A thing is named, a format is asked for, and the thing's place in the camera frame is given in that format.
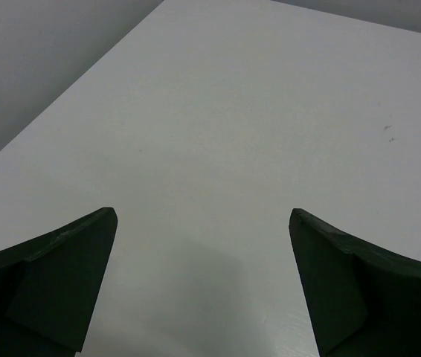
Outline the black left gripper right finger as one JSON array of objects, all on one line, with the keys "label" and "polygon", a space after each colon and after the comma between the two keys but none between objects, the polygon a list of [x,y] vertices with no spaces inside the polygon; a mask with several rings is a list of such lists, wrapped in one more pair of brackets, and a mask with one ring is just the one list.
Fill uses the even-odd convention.
[{"label": "black left gripper right finger", "polygon": [[301,209],[289,235],[320,356],[421,356],[421,262]]}]

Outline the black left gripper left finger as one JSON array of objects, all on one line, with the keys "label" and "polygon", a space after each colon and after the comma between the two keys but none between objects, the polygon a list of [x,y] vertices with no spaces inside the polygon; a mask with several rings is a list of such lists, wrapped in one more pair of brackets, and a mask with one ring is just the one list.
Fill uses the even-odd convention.
[{"label": "black left gripper left finger", "polygon": [[81,352],[117,226],[101,208],[0,251],[0,356]]}]

